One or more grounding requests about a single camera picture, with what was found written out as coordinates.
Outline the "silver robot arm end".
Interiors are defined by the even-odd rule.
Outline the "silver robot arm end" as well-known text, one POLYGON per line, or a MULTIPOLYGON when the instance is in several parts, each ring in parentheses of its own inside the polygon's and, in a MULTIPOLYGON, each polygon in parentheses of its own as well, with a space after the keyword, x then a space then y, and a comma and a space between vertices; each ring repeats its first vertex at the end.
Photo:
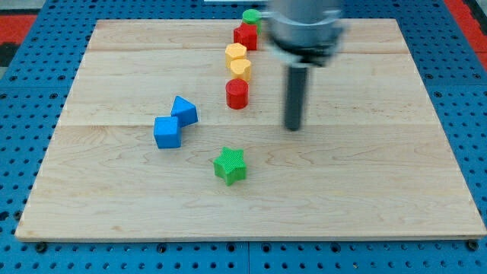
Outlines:
POLYGON ((288 63, 323 67, 339 47, 343 6, 343 0, 269 0, 268 40, 288 63))

